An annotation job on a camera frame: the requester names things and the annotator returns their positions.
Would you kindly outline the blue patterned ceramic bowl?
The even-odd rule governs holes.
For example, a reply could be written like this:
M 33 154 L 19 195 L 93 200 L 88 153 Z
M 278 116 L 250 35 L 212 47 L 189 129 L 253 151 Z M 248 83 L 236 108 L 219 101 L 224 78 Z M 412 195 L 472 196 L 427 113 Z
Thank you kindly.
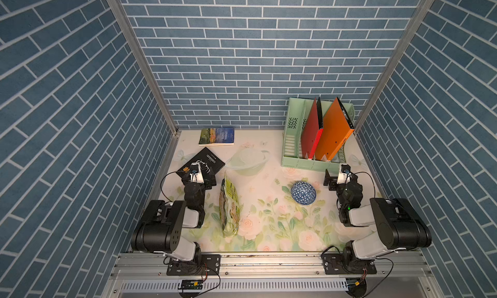
M 306 181 L 295 182 L 290 189 L 293 200 L 303 206 L 312 204 L 317 198 L 316 189 Z

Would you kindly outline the green oats bag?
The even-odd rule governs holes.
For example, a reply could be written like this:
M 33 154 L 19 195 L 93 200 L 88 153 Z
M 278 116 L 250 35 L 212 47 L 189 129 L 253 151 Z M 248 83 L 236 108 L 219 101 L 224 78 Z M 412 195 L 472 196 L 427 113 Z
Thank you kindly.
M 219 208 L 223 236 L 229 238 L 237 235 L 241 219 L 241 206 L 236 187 L 227 173 L 225 173 L 221 183 Z

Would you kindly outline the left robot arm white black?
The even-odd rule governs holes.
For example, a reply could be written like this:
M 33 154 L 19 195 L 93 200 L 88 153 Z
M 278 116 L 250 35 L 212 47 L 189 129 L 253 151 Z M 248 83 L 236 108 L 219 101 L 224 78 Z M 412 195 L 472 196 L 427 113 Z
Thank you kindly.
M 201 247 L 182 237 L 183 229 L 203 226 L 206 191 L 217 185 L 210 167 L 183 176 L 185 197 L 174 202 L 152 200 L 131 236 L 133 251 L 161 253 L 177 262 L 200 266 Z

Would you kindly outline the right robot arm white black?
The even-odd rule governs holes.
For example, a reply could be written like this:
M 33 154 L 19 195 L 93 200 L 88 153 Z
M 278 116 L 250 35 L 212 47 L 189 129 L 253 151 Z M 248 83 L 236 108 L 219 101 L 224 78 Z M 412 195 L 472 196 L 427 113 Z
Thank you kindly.
M 325 171 L 324 185 L 337 194 L 341 224 L 347 228 L 376 228 L 364 238 L 347 242 L 342 252 L 346 264 L 373 261 L 396 251 L 431 245 L 428 226 L 407 199 L 373 197 L 368 205 L 363 205 L 363 186 L 349 165 L 342 165 L 338 176 Z

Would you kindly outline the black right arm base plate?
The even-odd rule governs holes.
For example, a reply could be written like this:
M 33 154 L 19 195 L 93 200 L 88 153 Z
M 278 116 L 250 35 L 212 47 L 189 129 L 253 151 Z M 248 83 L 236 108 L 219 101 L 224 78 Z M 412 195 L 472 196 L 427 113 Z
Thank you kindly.
M 325 253 L 321 256 L 326 275 L 375 275 L 377 269 L 373 260 L 355 257 L 344 258 L 338 253 Z

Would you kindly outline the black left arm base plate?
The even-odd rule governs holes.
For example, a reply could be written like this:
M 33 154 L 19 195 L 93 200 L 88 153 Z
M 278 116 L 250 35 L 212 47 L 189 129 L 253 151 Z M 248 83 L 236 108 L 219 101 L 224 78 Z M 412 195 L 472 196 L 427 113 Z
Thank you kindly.
M 203 253 L 199 262 L 171 259 L 166 265 L 166 274 L 167 276 L 211 276 L 220 272 L 220 266 L 220 254 Z

